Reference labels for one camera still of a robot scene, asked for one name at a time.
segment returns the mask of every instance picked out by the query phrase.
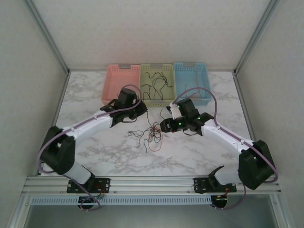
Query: tangled wires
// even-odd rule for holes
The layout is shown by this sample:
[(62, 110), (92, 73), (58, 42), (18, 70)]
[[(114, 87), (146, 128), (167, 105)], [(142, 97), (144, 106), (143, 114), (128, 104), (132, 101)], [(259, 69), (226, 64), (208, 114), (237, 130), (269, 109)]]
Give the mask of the tangled wires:
[[(150, 73), (149, 72), (146, 72), (146, 74), (148, 74), (148, 77), (150, 79), (154, 78), (156, 75), (159, 75), (157, 78), (153, 79), (152, 81), (152, 85), (150, 84), (143, 84), (143, 86), (147, 86), (148, 89), (149, 89), (149, 92), (144, 92), (143, 93), (143, 100), (144, 100), (144, 96), (147, 95), (148, 98), (151, 100), (151, 87), (154, 89), (154, 95), (153, 95), (153, 100), (155, 100), (155, 96), (156, 94), (160, 97), (161, 100), (163, 100), (163, 94), (162, 94), (162, 89), (167, 86), (168, 88), (172, 87), (171, 85), (169, 85), (168, 83), (168, 79), (165, 77), (165, 75), (163, 74), (163, 72), (155, 72), (153, 76), (150, 76)], [(156, 85), (156, 82), (157, 80), (161, 80), (161, 81), (164, 81), (164, 84), (162, 85), (162, 87), (157, 90), (155, 85)]]
[[(161, 143), (162, 143), (163, 137), (164, 136), (168, 137), (168, 136), (166, 136), (165, 134), (162, 133), (161, 126), (158, 122), (154, 122), (153, 124), (150, 123), (148, 114), (149, 113), (147, 111), (147, 120), (148, 120), (148, 123), (149, 123), (150, 127), (148, 127), (144, 131), (141, 131), (141, 130), (128, 131), (128, 136), (134, 135), (136, 138), (138, 138), (138, 144), (139, 145), (136, 148), (141, 146), (142, 137), (145, 135), (146, 132), (149, 132), (148, 137), (143, 140), (143, 145), (146, 148), (146, 153), (148, 152), (148, 148), (153, 152), (159, 151), (162, 148)], [(153, 141), (156, 144), (160, 144), (159, 149), (157, 149), (157, 150), (151, 149), (150, 143), (152, 143)]]

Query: white marble table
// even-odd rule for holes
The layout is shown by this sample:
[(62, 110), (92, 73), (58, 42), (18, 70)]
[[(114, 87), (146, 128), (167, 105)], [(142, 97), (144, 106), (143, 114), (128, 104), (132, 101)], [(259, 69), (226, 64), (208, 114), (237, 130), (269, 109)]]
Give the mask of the white marble table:
[[(94, 114), (100, 107), (105, 72), (72, 72), (57, 121), (58, 127), (75, 124)], [(209, 72), (211, 90), (218, 100), (218, 121), (243, 137), (248, 129), (230, 72)], [(214, 101), (198, 110), (214, 114)], [(149, 108), (149, 119), (161, 122), (160, 108)], [(170, 114), (163, 109), (162, 116)], [(223, 164), (237, 160), (216, 142), (199, 135), (183, 132), (168, 133), (161, 150), (152, 152), (138, 139), (128, 136), (128, 130), (149, 127), (146, 115), (135, 123), (120, 123), (102, 131), (76, 148), (76, 160), (97, 176), (184, 176), (208, 175)]]

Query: gray wall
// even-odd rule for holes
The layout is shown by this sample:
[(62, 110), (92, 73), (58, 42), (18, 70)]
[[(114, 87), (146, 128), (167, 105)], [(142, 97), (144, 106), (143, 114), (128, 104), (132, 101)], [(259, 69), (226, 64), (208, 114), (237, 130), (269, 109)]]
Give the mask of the gray wall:
[(297, 227), (304, 227), (304, 1), (281, 0), (239, 81), (257, 138), (270, 147)]
[(206, 62), (233, 69), (269, 0), (34, 0), (72, 70)]
[(21, 0), (0, 6), (0, 227), (50, 127), (64, 73)]

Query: black mounting bracket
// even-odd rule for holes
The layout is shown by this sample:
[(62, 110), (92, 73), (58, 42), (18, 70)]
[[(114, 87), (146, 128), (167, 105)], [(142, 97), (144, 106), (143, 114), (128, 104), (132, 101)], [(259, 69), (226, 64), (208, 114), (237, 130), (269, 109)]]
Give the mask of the black mounting bracket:
[(213, 187), (209, 182), (209, 177), (196, 177), (194, 180), (195, 193), (227, 193), (237, 192), (237, 188), (233, 184), (217, 185)]
[[(98, 178), (94, 179), (93, 186), (88, 192), (90, 193), (109, 193), (110, 189), (110, 178)], [(69, 180), (67, 185), (67, 193), (85, 193), (81, 188), (79, 188), (74, 182)]]

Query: cable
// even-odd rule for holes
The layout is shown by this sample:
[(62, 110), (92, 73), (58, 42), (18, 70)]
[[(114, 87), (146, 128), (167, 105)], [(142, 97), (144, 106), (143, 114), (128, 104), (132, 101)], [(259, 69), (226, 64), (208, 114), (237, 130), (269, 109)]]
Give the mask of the cable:
[[(94, 120), (95, 118), (99, 118), (99, 117), (102, 117), (102, 116), (104, 116), (104, 115), (109, 115), (109, 114), (113, 114), (113, 113), (117, 113), (117, 112), (121, 112), (121, 111), (128, 111), (128, 110), (131, 110), (131, 109), (137, 107), (137, 106), (140, 104), (140, 102), (141, 102), (142, 92), (141, 92), (141, 90), (140, 90), (137, 86), (132, 85), (132, 84), (125, 85), (124, 87), (122, 87), (122, 89), (123, 89), (123, 88), (126, 88), (126, 87), (128, 87), (128, 86), (131, 86), (131, 87), (136, 88), (136, 89), (138, 90), (138, 92), (139, 92), (139, 97), (140, 97), (140, 98), (138, 99), (138, 101), (137, 101), (137, 103), (136, 103), (135, 105), (133, 105), (132, 107), (129, 107), (129, 108), (117, 109), (117, 110), (114, 110), (114, 111), (110, 111), (110, 112), (108, 112), (108, 113), (101, 113), (101, 114), (99, 114), (99, 115), (97, 115), (97, 116), (93, 116), (93, 117), (91, 117), (91, 118), (89, 118), (89, 119), (87, 119), (87, 120), (84, 120), (83, 122), (80, 122), (79, 124), (77, 124), (76, 126), (74, 126), (73, 129), (77, 129), (78, 127), (81, 127), (82, 125), (84, 125), (84, 124), (86, 124), (86, 123), (88, 123), (88, 122)], [(39, 153), (38, 153), (39, 169), (40, 169), (41, 172), (44, 172), (44, 173), (52, 173), (52, 172), (54, 172), (54, 171), (45, 171), (45, 170), (42, 169), (42, 167), (41, 167), (41, 160), (40, 160), (41, 155), (42, 155), (43, 151), (44, 151), (44, 150), (45, 150), (45, 149), (46, 149), (54, 140), (56, 140), (57, 138), (61, 137), (62, 135), (66, 134), (66, 133), (68, 133), (68, 132), (70, 132), (70, 131), (72, 131), (72, 128), (66, 129), (65, 131), (63, 131), (63, 132), (61, 132), (61, 133), (55, 135), (53, 138), (51, 138), (48, 142), (46, 142), (46, 144), (44, 144), (44, 145), (41, 147), (41, 149), (40, 149), (40, 151), (39, 151)]]
[(185, 130), (182, 130), (182, 132), (185, 134), (185, 135), (188, 135), (188, 136), (193, 136), (193, 135), (196, 135), (197, 133), (194, 133), (194, 134), (188, 134), (188, 133), (185, 133)]
[(136, 120), (137, 120), (137, 117), (133, 121), (122, 121), (122, 123), (134, 123), (134, 122), (136, 122)]
[[(142, 92), (141, 92), (141, 90), (140, 90), (137, 86), (132, 85), (132, 84), (125, 85), (124, 87), (122, 87), (122, 89), (123, 89), (123, 88), (126, 88), (126, 87), (128, 87), (128, 86), (131, 86), (131, 87), (136, 88), (136, 89), (138, 90), (138, 92), (139, 92), (139, 99), (138, 99), (138, 101), (137, 101), (137, 103), (136, 103), (135, 105), (133, 105), (132, 107), (129, 107), (129, 108), (117, 109), (117, 110), (114, 110), (114, 111), (111, 111), (111, 112), (108, 112), (108, 113), (102, 113), (102, 114), (99, 114), (99, 115), (97, 115), (97, 116), (93, 116), (93, 117), (91, 117), (91, 118), (89, 118), (89, 119), (87, 119), (87, 120), (84, 120), (83, 122), (80, 122), (79, 124), (77, 124), (76, 126), (74, 126), (73, 129), (77, 129), (78, 127), (81, 127), (82, 125), (84, 125), (84, 124), (86, 124), (86, 123), (88, 123), (88, 122), (94, 120), (95, 118), (99, 118), (99, 117), (102, 117), (102, 116), (104, 116), (104, 115), (110, 115), (110, 114), (117, 113), (117, 112), (121, 112), (121, 111), (128, 111), (128, 110), (131, 110), (131, 109), (137, 107), (137, 106), (140, 104), (140, 102), (141, 102)], [(65, 131), (63, 131), (63, 132), (61, 132), (61, 133), (55, 135), (53, 138), (51, 138), (48, 142), (46, 142), (46, 144), (44, 144), (44, 145), (41, 147), (41, 149), (40, 149), (40, 151), (39, 151), (39, 153), (38, 153), (39, 169), (40, 169), (41, 172), (44, 172), (44, 173), (52, 173), (52, 172), (54, 172), (54, 171), (45, 171), (45, 170), (43, 170), (43, 168), (41, 167), (41, 159), (40, 159), (40, 158), (41, 158), (41, 155), (42, 155), (43, 151), (44, 151), (44, 150), (45, 150), (45, 149), (46, 149), (54, 140), (56, 140), (57, 138), (61, 137), (62, 135), (66, 134), (66, 133), (68, 133), (68, 132), (70, 132), (70, 131), (72, 131), (72, 128), (66, 129)], [(98, 204), (98, 208), (97, 208), (97, 209), (99, 209), (99, 208), (101, 207), (99, 201), (96, 200), (96, 199), (94, 198), (94, 196), (91, 195), (83, 186), (81, 186), (81, 184), (79, 184), (77, 181), (75, 181), (75, 180), (73, 180), (73, 179), (71, 179), (71, 181), (73, 181), (73, 182), (74, 182), (78, 187), (80, 187), (86, 194), (88, 194), (90, 198), (92, 198), (95, 202), (97, 202), (97, 204)], [(84, 199), (84, 200), (81, 202), (81, 204), (80, 204), (80, 208), (81, 208), (81, 209), (82, 209), (82, 204), (83, 204), (86, 200), (87, 200), (87, 199)]]
[[(162, 89), (163, 89), (165, 86), (167, 86), (168, 88), (172, 87), (171, 85), (169, 85), (168, 79), (165, 77), (165, 75), (163, 74), (163, 72), (161, 72), (161, 73), (160, 73), (160, 72), (155, 72), (153, 76), (150, 76), (150, 73), (149, 73), (149, 72), (145, 72), (145, 73), (148, 74), (149, 79), (154, 78), (157, 74), (159, 74), (160, 76), (158, 76), (157, 78), (155, 78), (155, 79), (152, 81), (152, 85), (149, 85), (149, 84), (144, 84), (144, 85), (142, 85), (142, 86), (148, 86), (148, 87), (149, 87), (149, 92), (144, 91), (144, 93), (143, 93), (143, 100), (144, 100), (145, 94), (147, 94), (147, 96), (148, 96), (149, 99), (151, 100), (151, 90), (150, 90), (150, 87), (152, 87), (152, 88), (154, 89), (153, 100), (155, 100), (156, 93), (158, 94), (158, 96), (160, 97), (160, 99), (163, 100)], [(164, 84), (163, 84), (163, 86), (159, 89), (159, 91), (158, 91), (158, 90), (156, 89), (156, 87), (155, 87), (156, 82), (157, 82), (158, 79), (164, 81)]]
[(76, 180), (69, 178), (66, 175), (63, 175), (64, 177), (70, 179), (72, 182), (74, 182), (82, 191), (84, 191), (86, 194), (88, 194), (89, 198), (85, 198), (84, 200), (81, 201), (80, 203), (80, 210), (83, 210), (83, 203), (86, 202), (88, 199), (93, 199), (97, 204), (98, 204), (98, 208), (90, 208), (90, 209), (86, 209), (86, 212), (88, 211), (93, 211), (93, 210), (98, 210), (101, 208), (100, 202), (98, 199), (95, 198), (95, 196), (93, 196), (90, 192), (88, 192), (81, 184), (79, 184)]
[(161, 109), (161, 112), (160, 112), (160, 116), (161, 116), (161, 118), (162, 118), (163, 120), (165, 120), (165, 118), (163, 118), (163, 116), (162, 116), (162, 109)]
[[(236, 208), (237, 206), (239, 206), (240, 204), (242, 204), (244, 201), (245, 201), (245, 199), (246, 199), (246, 187), (245, 187), (245, 184), (243, 184), (243, 187), (244, 187), (244, 196), (243, 196), (243, 198), (242, 198), (242, 200), (240, 201), (240, 202), (238, 202), (238, 203), (236, 203), (235, 205), (232, 205), (232, 206), (229, 206), (229, 207), (225, 207), (225, 208), (220, 208), (220, 210), (229, 210), (229, 209), (233, 209), (233, 208)], [(217, 207), (216, 206), (214, 206), (214, 205), (211, 205), (215, 210), (217, 210)]]
[[(180, 94), (172, 103), (173, 103), (173, 104), (176, 104), (177, 100), (180, 99), (181, 96), (183, 96), (185, 93), (187, 93), (187, 92), (189, 92), (189, 91), (191, 91), (191, 90), (196, 90), (196, 89), (204, 90), (204, 91), (206, 91), (207, 93), (209, 93), (209, 94), (212, 96), (212, 98), (213, 98), (213, 100), (214, 100), (214, 104), (215, 104), (215, 109), (214, 109), (214, 123), (215, 123), (215, 125), (216, 125), (217, 127), (219, 127), (220, 130), (222, 130), (223, 132), (225, 132), (226, 134), (228, 134), (229, 136), (231, 136), (232, 138), (238, 140), (239, 142), (242, 141), (242, 139), (240, 139), (239, 137), (237, 137), (237, 136), (234, 135), (233, 133), (230, 133), (229, 131), (226, 131), (225, 129), (223, 129), (223, 128), (218, 124), (218, 122), (217, 122), (218, 102), (217, 102), (217, 100), (216, 100), (214, 94), (213, 94), (211, 91), (209, 91), (209, 90), (207, 90), (207, 89), (205, 89), (205, 88), (202, 88), (202, 87), (195, 87), (195, 88), (187, 89), (185, 92), (181, 93), (181, 94)], [(245, 145), (248, 146), (250, 149), (252, 149), (255, 153), (257, 153), (257, 155), (259, 155), (259, 156), (267, 163), (267, 165), (270, 166), (270, 168), (271, 168), (271, 169), (273, 170), (273, 172), (275, 173), (275, 177), (274, 177), (273, 180), (270, 180), (270, 181), (268, 180), (268, 181), (265, 181), (264, 183), (273, 183), (273, 182), (276, 182), (277, 179), (278, 179), (278, 177), (279, 177), (279, 174), (278, 174), (276, 168), (270, 163), (270, 161), (269, 161), (264, 155), (262, 155), (260, 151), (258, 151), (256, 148), (254, 148), (252, 145), (250, 145), (250, 144), (247, 143), (246, 141), (243, 142), (243, 144), (245, 144)]]
[[(145, 138), (143, 140), (143, 145), (146, 149), (146, 153), (148, 152), (148, 148), (153, 151), (153, 152), (156, 152), (156, 151), (159, 151), (161, 148), (162, 148), (162, 140), (163, 140), (163, 137), (166, 136), (168, 137), (167, 135), (163, 134), (162, 131), (161, 131), (161, 127), (160, 127), (160, 124), (158, 122), (154, 122), (153, 124), (150, 123), (150, 119), (149, 119), (149, 115), (148, 115), (148, 111), (147, 111), (147, 121), (148, 121), (148, 124), (150, 125), (150, 127), (148, 127), (146, 130), (142, 131), (142, 130), (137, 130), (137, 131), (128, 131), (128, 136), (131, 136), (131, 135), (134, 135), (136, 138), (139, 138), (138, 139), (138, 147), (141, 146), (141, 139), (142, 137), (144, 136), (144, 134), (146, 132), (149, 132), (148, 134), (148, 137)], [(153, 150), (151, 149), (150, 147), (150, 143), (152, 142), (155, 142), (156, 144), (160, 143), (160, 147), (159, 149), (157, 150)]]
[[(198, 81), (198, 72), (197, 71), (195, 71), (194, 81), (196, 82), (196, 87), (200, 87), (199, 86), (199, 81)], [(200, 90), (198, 90), (196, 93), (191, 94), (190, 96), (187, 96), (187, 93), (186, 93), (186, 97), (195, 98), (195, 97), (197, 97), (197, 94), (200, 95), (200, 98), (203, 98), (203, 96), (200, 93)]]

